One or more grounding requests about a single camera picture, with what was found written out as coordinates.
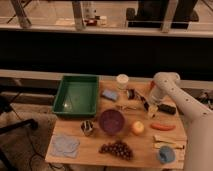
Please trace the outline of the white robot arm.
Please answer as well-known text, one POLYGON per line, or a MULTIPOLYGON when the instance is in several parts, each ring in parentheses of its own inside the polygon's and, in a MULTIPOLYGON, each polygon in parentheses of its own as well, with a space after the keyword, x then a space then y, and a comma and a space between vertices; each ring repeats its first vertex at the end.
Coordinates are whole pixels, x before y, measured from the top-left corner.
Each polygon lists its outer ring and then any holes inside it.
POLYGON ((153 77, 148 102, 160 104, 168 95, 189 119, 184 171, 213 171, 213 110, 183 91, 175 72, 158 72, 153 77))

